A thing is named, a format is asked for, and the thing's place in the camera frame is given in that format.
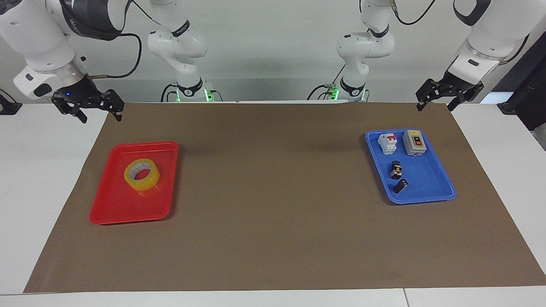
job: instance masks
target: gray switch box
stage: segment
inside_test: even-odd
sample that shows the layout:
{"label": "gray switch box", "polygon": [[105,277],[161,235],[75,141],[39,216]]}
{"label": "gray switch box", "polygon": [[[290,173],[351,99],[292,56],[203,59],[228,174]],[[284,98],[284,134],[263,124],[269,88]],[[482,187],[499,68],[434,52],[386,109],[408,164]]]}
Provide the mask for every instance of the gray switch box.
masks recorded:
{"label": "gray switch box", "polygon": [[404,140],[404,147],[409,156],[420,156],[425,153],[426,145],[421,131],[407,130],[402,140]]}

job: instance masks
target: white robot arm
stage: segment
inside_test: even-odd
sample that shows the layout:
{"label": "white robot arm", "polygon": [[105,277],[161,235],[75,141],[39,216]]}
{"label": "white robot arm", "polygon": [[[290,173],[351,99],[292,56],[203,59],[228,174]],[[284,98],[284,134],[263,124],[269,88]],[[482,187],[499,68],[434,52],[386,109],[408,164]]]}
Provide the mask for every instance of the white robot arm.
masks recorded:
{"label": "white robot arm", "polygon": [[15,86],[30,99],[53,94],[51,100],[61,113],[84,123],[87,117],[80,109],[85,108],[106,110],[121,120],[123,100],[114,90],[97,90],[65,35],[116,38],[123,30],[129,0],[104,4],[93,0],[1,1],[0,35],[27,62],[15,77]]}
{"label": "white robot arm", "polygon": [[449,110],[472,101],[481,79],[495,69],[546,15],[545,0],[455,0],[456,16],[472,27],[442,80],[428,79],[417,91],[418,110],[440,97],[455,97]]}
{"label": "white robot arm", "polygon": [[392,14],[389,0],[366,0],[362,4],[362,23],[365,33],[351,33],[337,42],[337,54],[345,61],[343,76],[336,84],[339,99],[360,101],[370,71],[363,63],[367,58],[386,57],[394,50],[394,37],[389,32]]}
{"label": "white robot arm", "polygon": [[194,58],[204,57],[207,41],[195,31],[178,0],[150,0],[155,20],[168,31],[151,32],[148,47],[174,69],[179,96],[184,101],[210,101],[211,85],[203,81]]}

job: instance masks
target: blue tray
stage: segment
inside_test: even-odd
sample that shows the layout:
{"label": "blue tray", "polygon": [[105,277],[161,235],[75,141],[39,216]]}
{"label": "blue tray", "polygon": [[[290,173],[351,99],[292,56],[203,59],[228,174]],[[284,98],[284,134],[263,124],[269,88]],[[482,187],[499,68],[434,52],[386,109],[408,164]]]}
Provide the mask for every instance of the blue tray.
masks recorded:
{"label": "blue tray", "polygon": [[[389,199],[398,205],[441,202],[454,199],[457,196],[455,187],[444,170],[438,156],[436,156],[425,133],[421,131],[426,145],[426,152],[422,156],[412,157],[406,154],[403,143],[403,135],[406,130],[418,129],[380,130],[366,133],[366,142],[368,143]],[[397,149],[392,155],[384,155],[381,146],[377,142],[379,136],[383,133],[394,133],[398,139]],[[409,183],[398,194],[393,192],[393,187],[398,183],[398,180],[390,177],[391,163],[395,160],[400,161],[402,165],[402,178],[406,179]]]}

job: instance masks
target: tape roll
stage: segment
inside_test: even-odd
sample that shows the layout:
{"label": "tape roll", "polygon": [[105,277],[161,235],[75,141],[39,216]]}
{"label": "tape roll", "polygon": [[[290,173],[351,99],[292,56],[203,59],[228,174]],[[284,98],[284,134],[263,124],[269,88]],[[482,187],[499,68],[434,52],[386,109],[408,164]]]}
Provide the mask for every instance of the tape roll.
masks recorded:
{"label": "tape roll", "polygon": [[[147,169],[150,170],[148,176],[136,180],[137,174]],[[135,191],[147,191],[155,187],[159,182],[159,169],[157,169],[156,164],[150,159],[138,159],[127,166],[124,177],[125,181]]]}

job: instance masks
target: white table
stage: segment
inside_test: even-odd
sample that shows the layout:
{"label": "white table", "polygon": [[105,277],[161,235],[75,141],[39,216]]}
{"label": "white table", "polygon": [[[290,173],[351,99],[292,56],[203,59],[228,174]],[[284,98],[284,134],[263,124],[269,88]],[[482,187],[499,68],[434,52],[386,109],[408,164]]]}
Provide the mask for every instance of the white table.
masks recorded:
{"label": "white table", "polygon": [[[0,117],[0,306],[536,306],[546,287],[351,291],[109,292],[20,295],[93,146],[106,113],[88,124],[52,105]],[[494,105],[453,113],[531,251],[546,271],[546,152]]]}

